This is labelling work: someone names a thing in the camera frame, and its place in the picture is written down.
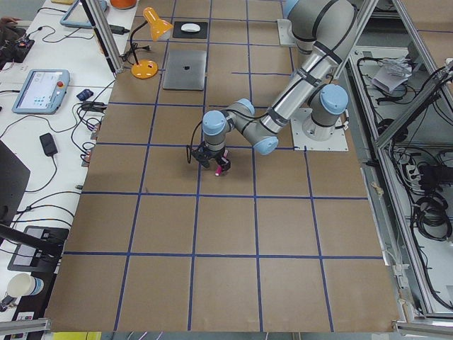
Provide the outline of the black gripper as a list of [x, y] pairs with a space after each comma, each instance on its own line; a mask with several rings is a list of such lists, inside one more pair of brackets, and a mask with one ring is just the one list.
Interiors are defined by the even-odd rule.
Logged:
[[212, 149], [210, 144], [201, 142], [197, 147], [193, 144], [187, 145], [187, 162], [190, 164], [195, 159], [205, 169], [210, 167], [210, 160], [216, 161], [217, 166], [220, 165], [222, 169], [228, 171], [231, 167], [231, 162], [223, 157], [226, 147], [222, 145], [219, 149]]

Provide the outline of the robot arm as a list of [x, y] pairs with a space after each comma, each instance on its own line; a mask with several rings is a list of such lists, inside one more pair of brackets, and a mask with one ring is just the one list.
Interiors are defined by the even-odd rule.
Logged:
[[291, 24], [300, 66], [286, 88], [262, 115], [255, 115], [252, 103], [242, 98], [227, 108], [207, 111], [199, 123], [203, 141], [186, 147], [187, 159], [209, 168], [215, 160], [222, 171], [231, 167], [225, 138], [237, 130], [253, 149], [271, 153], [279, 143], [277, 135], [304, 102], [316, 100], [313, 122], [331, 128], [344, 110], [348, 96], [339, 86], [323, 84], [323, 78], [348, 56], [357, 32], [357, 9], [349, 1], [287, 1], [284, 16]]

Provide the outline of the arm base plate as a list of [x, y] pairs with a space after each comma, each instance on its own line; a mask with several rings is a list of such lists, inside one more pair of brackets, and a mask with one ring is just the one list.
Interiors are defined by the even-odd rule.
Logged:
[[288, 19], [277, 19], [279, 42], [284, 47], [296, 47], [297, 40], [292, 33], [292, 23]]
[[347, 127], [343, 127], [340, 115], [334, 126], [320, 127], [312, 121], [312, 109], [300, 108], [290, 120], [292, 139], [295, 150], [347, 152], [348, 143], [345, 137]]

